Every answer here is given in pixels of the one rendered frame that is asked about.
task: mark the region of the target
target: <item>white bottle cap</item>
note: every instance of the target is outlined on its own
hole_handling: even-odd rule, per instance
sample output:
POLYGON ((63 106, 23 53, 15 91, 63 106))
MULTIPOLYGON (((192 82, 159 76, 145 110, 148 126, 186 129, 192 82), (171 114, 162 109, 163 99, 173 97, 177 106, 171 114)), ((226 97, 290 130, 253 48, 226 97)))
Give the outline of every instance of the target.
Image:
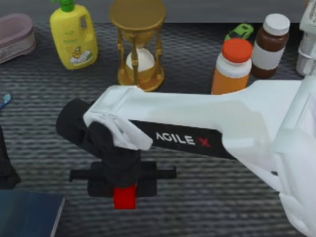
POLYGON ((273 36, 283 36, 290 29, 290 20, 282 14, 270 14, 263 23, 263 29, 273 36))

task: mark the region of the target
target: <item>blue toothbrush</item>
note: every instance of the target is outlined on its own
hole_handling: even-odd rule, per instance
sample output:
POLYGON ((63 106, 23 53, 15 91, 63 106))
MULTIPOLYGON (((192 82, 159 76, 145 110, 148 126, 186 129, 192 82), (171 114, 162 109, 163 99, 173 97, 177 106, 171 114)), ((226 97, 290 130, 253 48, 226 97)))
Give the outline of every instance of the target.
POLYGON ((10 93, 6 94, 3 97, 3 102, 0 105, 0 110, 2 110, 7 104, 9 104, 12 100, 12 95, 10 93))

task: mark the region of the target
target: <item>green bottle cap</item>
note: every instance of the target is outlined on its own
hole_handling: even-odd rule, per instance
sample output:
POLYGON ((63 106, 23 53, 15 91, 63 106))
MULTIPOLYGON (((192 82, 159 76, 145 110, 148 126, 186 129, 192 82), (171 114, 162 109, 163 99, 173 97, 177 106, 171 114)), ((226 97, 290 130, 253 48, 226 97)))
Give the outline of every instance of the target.
POLYGON ((70 12, 75 8, 74 0, 59 0, 60 8, 64 12, 70 12))

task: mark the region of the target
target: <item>agile x logo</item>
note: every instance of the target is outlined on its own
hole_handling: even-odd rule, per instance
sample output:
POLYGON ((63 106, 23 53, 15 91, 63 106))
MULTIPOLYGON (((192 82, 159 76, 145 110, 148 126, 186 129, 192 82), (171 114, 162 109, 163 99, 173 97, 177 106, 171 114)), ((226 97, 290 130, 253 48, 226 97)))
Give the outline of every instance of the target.
POLYGON ((174 143, 180 143, 180 144, 186 144, 186 145, 192 145, 196 146, 199 144, 202 147, 211 147, 211 144, 208 141, 208 138, 193 138, 189 135, 181 136, 179 134, 172 134, 172 133, 158 133, 156 132, 156 140, 166 141, 166 142, 174 142, 174 143))

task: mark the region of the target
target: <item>white robotic arm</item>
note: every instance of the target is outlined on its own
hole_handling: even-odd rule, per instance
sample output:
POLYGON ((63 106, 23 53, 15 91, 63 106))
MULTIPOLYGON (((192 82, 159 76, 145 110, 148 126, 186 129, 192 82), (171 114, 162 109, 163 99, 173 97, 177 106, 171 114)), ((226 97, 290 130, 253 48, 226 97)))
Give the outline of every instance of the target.
POLYGON ((117 147, 151 146, 235 158, 273 189, 289 221, 316 236, 316 77, 257 81, 225 95, 109 87, 84 114, 117 147))

